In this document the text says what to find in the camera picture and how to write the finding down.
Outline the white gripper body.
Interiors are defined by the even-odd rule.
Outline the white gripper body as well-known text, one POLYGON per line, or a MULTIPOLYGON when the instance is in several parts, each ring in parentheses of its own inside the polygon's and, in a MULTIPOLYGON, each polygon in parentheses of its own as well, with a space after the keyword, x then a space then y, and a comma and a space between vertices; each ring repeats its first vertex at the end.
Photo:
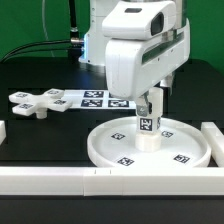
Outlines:
POLYGON ((107 88, 134 100, 184 64, 190 53, 189 21, 148 40, 109 37, 105 50, 107 88))

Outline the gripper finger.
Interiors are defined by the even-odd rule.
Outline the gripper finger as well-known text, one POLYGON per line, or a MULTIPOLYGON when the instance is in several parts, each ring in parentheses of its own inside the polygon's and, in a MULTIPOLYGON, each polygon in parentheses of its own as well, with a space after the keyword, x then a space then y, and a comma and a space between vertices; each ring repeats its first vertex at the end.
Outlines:
POLYGON ((174 72, 168 74, 164 79, 162 79, 160 81, 160 86, 164 87, 164 88, 171 89, 172 85, 173 85, 174 78, 175 78, 175 73, 174 72))
POLYGON ((141 117, 147 117, 152 112, 152 103, 148 99, 147 94, 141 95, 135 100, 136 114, 141 117))

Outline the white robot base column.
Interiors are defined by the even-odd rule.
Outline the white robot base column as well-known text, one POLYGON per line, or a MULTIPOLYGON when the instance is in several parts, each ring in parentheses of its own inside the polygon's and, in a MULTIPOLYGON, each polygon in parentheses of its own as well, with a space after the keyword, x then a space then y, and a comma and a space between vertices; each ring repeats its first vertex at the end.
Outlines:
POLYGON ((112 11, 117 0, 90 0, 90 28, 84 35, 82 68, 95 72, 105 72, 105 48, 108 38, 103 35, 102 22, 112 11))

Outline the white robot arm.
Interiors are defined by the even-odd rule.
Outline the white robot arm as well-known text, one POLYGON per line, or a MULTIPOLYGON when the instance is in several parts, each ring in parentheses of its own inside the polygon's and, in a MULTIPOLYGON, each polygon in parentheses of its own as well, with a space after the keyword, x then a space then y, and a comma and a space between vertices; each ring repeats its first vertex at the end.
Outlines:
POLYGON ((120 1, 104 19, 106 79, 110 94, 132 100, 141 117, 160 116, 152 88, 185 63, 189 21, 183 0, 120 1))

